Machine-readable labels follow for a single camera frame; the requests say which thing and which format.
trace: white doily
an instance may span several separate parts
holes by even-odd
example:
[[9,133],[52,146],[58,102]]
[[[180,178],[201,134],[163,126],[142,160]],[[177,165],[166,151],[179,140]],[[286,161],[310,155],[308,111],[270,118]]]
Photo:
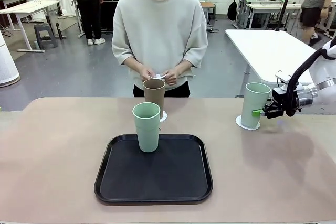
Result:
[[160,119],[160,123],[164,122],[167,119],[168,115],[167,112],[163,111],[162,118]]
[[239,116],[237,116],[237,118],[236,118],[236,123],[240,126],[240,127],[242,127],[243,129],[246,129],[246,130],[250,130],[250,131],[254,131],[254,130],[257,130],[257,129],[259,129],[260,128],[260,122],[258,122],[258,124],[257,124],[257,126],[255,127],[255,128],[248,128],[248,127],[245,127],[245,126],[243,126],[242,125],[242,117],[241,117],[241,115],[239,115]]

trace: black pants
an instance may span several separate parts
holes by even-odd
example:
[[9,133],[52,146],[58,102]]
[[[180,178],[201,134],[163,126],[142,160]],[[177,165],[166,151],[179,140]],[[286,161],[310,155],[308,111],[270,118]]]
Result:
[[92,39],[92,30],[96,39],[101,38],[99,0],[77,0],[82,17],[85,37]]
[[[145,94],[142,89],[139,89],[136,85],[133,88],[134,97],[145,97]],[[168,90],[164,93],[164,97],[189,97],[189,83],[186,81],[183,85],[179,86],[176,89]]]

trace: man in black shorts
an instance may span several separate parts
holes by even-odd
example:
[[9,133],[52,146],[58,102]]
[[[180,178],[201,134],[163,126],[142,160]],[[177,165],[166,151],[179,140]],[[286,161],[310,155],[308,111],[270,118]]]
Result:
[[304,28],[302,41],[313,46],[321,40],[315,33],[315,25],[320,19],[328,17],[328,10],[331,0],[304,0],[302,4],[302,12],[300,22]]

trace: black tray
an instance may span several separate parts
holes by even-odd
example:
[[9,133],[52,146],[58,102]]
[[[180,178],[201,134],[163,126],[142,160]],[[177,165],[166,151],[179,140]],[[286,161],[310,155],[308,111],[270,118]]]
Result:
[[109,204],[170,205],[204,200],[213,183],[198,137],[161,134],[157,150],[145,153],[137,135],[121,135],[108,144],[94,186]]

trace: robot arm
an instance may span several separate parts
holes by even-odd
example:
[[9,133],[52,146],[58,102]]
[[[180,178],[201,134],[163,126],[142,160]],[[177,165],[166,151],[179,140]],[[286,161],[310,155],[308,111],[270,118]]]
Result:
[[[299,84],[300,76],[309,69],[313,83]],[[336,38],[313,53],[289,79],[280,78],[284,85],[273,89],[273,98],[263,109],[267,118],[293,116],[302,108],[336,102]]]

